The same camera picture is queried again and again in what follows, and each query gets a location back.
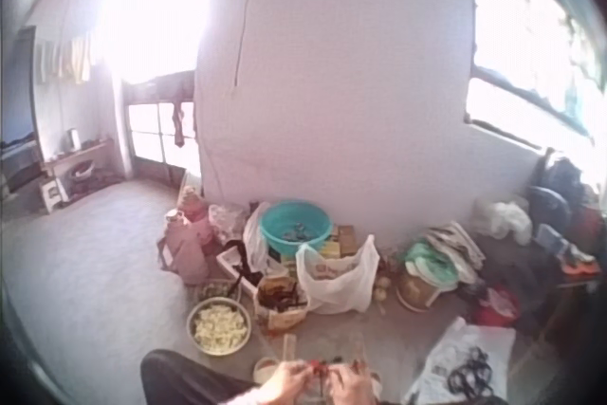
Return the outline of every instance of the hand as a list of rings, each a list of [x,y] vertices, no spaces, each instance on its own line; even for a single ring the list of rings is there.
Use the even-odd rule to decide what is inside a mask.
[[[312,367],[302,360],[281,362],[274,375],[259,389],[262,405],[290,404],[312,378]]]
[[[371,376],[366,369],[356,373],[347,364],[331,365],[327,383],[335,405],[376,404]]]

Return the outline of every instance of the dark pants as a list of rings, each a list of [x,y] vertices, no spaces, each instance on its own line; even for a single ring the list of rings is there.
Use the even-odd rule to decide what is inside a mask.
[[[141,382],[148,405],[216,405],[255,386],[168,350],[143,358]]]

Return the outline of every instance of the person's knee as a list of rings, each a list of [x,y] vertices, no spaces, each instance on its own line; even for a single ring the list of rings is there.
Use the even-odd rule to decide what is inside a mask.
[[[172,352],[169,350],[153,350],[141,360],[141,376],[157,373],[171,362]]]

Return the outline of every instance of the concrete floor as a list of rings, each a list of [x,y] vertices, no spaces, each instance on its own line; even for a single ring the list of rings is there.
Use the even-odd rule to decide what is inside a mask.
[[[3,223],[3,275],[29,337],[77,403],[143,404],[138,366],[150,350],[175,350],[214,369],[250,378],[261,356],[279,356],[280,340],[254,330],[238,354],[211,359],[185,331],[190,306],[179,279],[156,264],[162,215],[176,192],[130,181],[51,215],[23,214]],[[243,298],[249,306],[248,298]],[[386,316],[310,315],[295,331],[303,359],[351,357],[362,333],[371,365],[383,378],[383,399],[400,401],[452,319],[466,311],[455,296],[418,315],[390,297]],[[510,404],[531,403],[557,370],[553,356],[517,365],[530,343],[515,343]]]

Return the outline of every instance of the window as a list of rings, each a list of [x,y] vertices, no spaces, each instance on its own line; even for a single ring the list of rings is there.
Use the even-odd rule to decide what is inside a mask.
[[[175,145],[174,105],[170,102],[131,104],[128,106],[129,130],[135,156],[167,163],[179,168],[199,167],[198,145],[194,138],[193,102],[181,103],[183,111],[183,147]]]
[[[583,28],[557,0],[475,0],[475,7],[469,121],[584,160],[604,128],[597,115],[604,101]]]
[[[193,70],[209,0],[105,0],[104,52],[128,83]]]

